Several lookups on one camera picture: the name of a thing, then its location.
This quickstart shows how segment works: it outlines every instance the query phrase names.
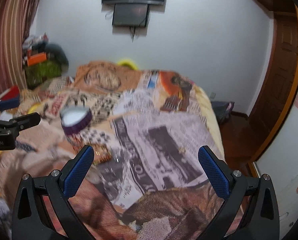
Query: wooden floor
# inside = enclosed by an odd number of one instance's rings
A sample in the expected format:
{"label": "wooden floor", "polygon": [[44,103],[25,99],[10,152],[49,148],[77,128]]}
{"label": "wooden floor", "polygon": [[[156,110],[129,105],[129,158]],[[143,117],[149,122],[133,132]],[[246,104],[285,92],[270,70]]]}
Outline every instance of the wooden floor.
{"label": "wooden floor", "polygon": [[232,115],[220,125],[224,155],[228,166],[250,176],[247,162],[262,144],[244,117]]}

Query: wooden door frame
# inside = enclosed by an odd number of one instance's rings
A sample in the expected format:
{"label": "wooden door frame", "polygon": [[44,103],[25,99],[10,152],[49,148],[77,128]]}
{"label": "wooden door frame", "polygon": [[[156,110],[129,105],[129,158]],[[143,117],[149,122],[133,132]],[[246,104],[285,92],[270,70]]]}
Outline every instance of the wooden door frame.
{"label": "wooden door frame", "polygon": [[[298,22],[298,8],[295,7],[296,9],[296,16],[297,16],[297,22]],[[273,48],[275,48],[275,41],[276,41],[276,33],[273,36],[273,47],[272,47],[272,52],[271,52],[271,58],[270,58],[270,63],[269,63],[269,67],[268,67],[268,71],[265,75],[264,81],[263,81],[263,85],[265,85],[267,78],[268,78],[268,73],[270,71],[271,68],[271,64],[272,64],[272,55],[273,55]],[[260,90],[258,99],[256,100],[255,103],[258,103],[259,97],[262,95],[263,93],[263,87]],[[287,101],[284,105],[284,108],[282,109],[282,112],[276,122],[276,124],[273,126],[271,132],[269,133],[268,137],[265,139],[265,141],[262,143],[262,145],[259,147],[259,149],[256,151],[256,153],[252,156],[252,158],[248,161],[248,167],[251,171],[252,176],[254,177],[260,177],[260,173],[257,169],[256,166],[256,161],[263,155],[263,153],[266,151],[266,149],[270,146],[270,144],[273,142],[274,138],[276,137],[276,135],[278,134],[278,132],[280,131],[280,129],[282,128],[282,125],[284,124],[289,112],[291,111],[291,108],[293,106],[293,102],[295,100],[296,94],[297,94],[297,90],[298,90],[298,57],[297,57],[297,64],[296,64],[296,69],[295,69],[295,75],[294,75],[294,81],[293,84],[291,86],[291,90],[290,90],[290,94],[287,97]],[[252,109],[252,112],[250,114],[250,116],[254,113],[255,107]]]}

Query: wooden door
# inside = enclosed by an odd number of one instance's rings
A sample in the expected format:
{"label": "wooden door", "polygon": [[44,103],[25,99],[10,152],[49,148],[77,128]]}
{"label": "wooden door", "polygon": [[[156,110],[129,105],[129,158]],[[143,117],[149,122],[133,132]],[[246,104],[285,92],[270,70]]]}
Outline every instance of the wooden door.
{"label": "wooden door", "polygon": [[269,135],[286,103],[298,59],[296,16],[275,14],[269,67],[258,99],[249,116],[252,129],[263,140]]}

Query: newspaper print blanket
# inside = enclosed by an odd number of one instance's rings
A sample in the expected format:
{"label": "newspaper print blanket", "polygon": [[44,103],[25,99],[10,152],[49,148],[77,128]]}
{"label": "newspaper print blanket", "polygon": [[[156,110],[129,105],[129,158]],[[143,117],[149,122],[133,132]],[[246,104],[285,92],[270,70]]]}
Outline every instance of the newspaper print blanket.
{"label": "newspaper print blanket", "polygon": [[[54,79],[22,93],[13,115],[32,106],[41,123],[20,133],[16,149],[0,152],[0,197],[11,209],[24,173],[46,176],[76,154],[59,112],[89,106],[90,125],[80,135],[106,144],[112,159],[92,165],[70,204],[96,239],[196,239],[219,210],[218,198],[197,158],[208,145],[221,157],[196,100],[195,84],[175,72],[134,71],[90,62],[75,81]],[[49,199],[56,230],[65,234]],[[236,228],[238,213],[228,233]]]}

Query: jar lid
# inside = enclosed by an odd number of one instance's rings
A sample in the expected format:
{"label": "jar lid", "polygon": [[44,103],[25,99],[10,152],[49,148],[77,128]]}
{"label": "jar lid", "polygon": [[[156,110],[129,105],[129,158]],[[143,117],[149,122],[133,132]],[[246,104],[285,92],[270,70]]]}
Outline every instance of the jar lid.
{"label": "jar lid", "polygon": [[77,134],[92,120],[89,107],[70,106],[60,111],[61,126],[65,135]]}

